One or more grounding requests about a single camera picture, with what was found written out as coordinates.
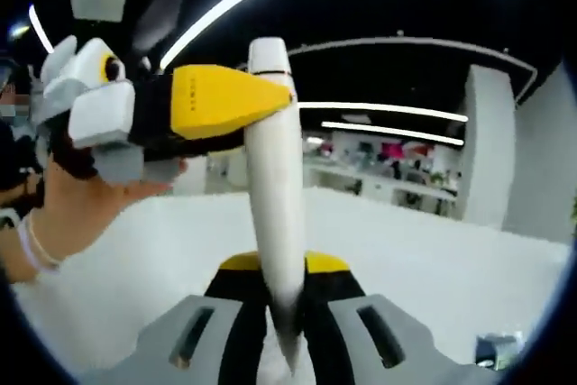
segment desk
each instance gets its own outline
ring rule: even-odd
[[[427,325],[437,349],[460,363],[472,362],[478,334],[534,329],[570,252],[323,188],[304,197],[307,247],[345,260],[366,293]],[[14,290],[51,354],[80,374],[129,356],[146,325],[204,293],[224,259],[255,247],[247,193],[154,197],[129,206],[58,274]],[[267,325],[259,383],[281,383],[288,368]],[[296,376],[315,384],[310,359]]]
[[[448,202],[456,202],[457,200],[456,196],[440,188],[429,187],[406,180],[385,178],[384,176],[358,171],[336,163],[331,165],[327,163],[305,162],[304,168],[305,185],[307,187],[312,187],[316,184],[318,181],[317,173],[329,173],[362,181],[362,197],[372,198],[390,204],[395,204],[399,191],[434,197]]]

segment white column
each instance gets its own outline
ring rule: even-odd
[[[577,94],[564,64],[517,110],[515,181],[504,229],[572,243]]]
[[[515,100],[508,74],[472,65],[467,79],[463,177],[457,215],[500,229],[515,172]]]

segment bracelet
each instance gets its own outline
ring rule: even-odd
[[[48,254],[48,252],[46,250],[44,250],[44,247],[42,247],[42,245],[38,241],[38,238],[36,237],[36,233],[34,232],[34,222],[32,220],[32,217],[33,217],[32,212],[34,212],[34,209],[32,211],[30,211],[30,213],[27,215],[28,216],[28,231],[30,232],[31,238],[32,238],[34,244],[36,245],[36,248],[38,248],[38,250],[40,251],[40,253],[44,257],[44,260],[47,261],[50,265],[58,268],[60,266],[60,264],[62,263],[62,261],[59,261],[58,259],[54,259],[52,256],[50,256]]]
[[[41,264],[41,262],[38,260],[38,258],[36,257],[36,255],[32,252],[32,248],[30,246],[30,236],[28,235],[28,221],[29,221],[29,215],[24,217],[24,219],[22,220],[22,222],[18,225],[17,228],[17,232],[18,232],[18,236],[20,238],[20,245],[22,246],[22,249],[24,251],[24,254],[26,255],[26,259],[28,259],[28,262],[34,267],[34,269],[36,269],[38,272],[47,272],[49,274],[55,274],[57,273],[57,269],[55,268],[49,268],[46,267],[44,265]],[[34,237],[34,241],[36,242],[37,245],[40,245],[38,243],[38,240],[35,239]]]

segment white cylinder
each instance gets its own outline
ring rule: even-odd
[[[281,38],[252,42],[249,72],[290,88],[292,104],[245,129],[252,219],[279,344],[294,370],[297,302],[305,278],[303,153],[297,94]]]

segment black ceiling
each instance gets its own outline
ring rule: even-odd
[[[52,43],[74,33],[85,41],[100,36],[125,52],[138,16],[150,0],[127,0],[122,24],[75,21],[69,0],[0,0],[4,30],[33,1]],[[219,0],[185,0],[179,27],[152,53],[160,55]],[[238,67],[248,44],[259,36],[281,36],[289,49],[328,41],[365,38],[354,47],[310,50],[291,57],[302,101],[372,102],[412,105],[456,112],[472,63],[503,69],[517,95],[531,74],[510,62],[469,50],[432,44],[374,44],[375,37],[407,37],[462,41],[510,56],[538,70],[535,89],[559,62],[561,34],[550,0],[246,0],[201,33],[172,66],[217,63]],[[39,63],[43,49],[33,33],[18,42],[17,55]],[[315,129],[338,120],[342,111],[302,110],[303,125]],[[375,124],[445,135],[448,121],[415,115],[371,114]]]

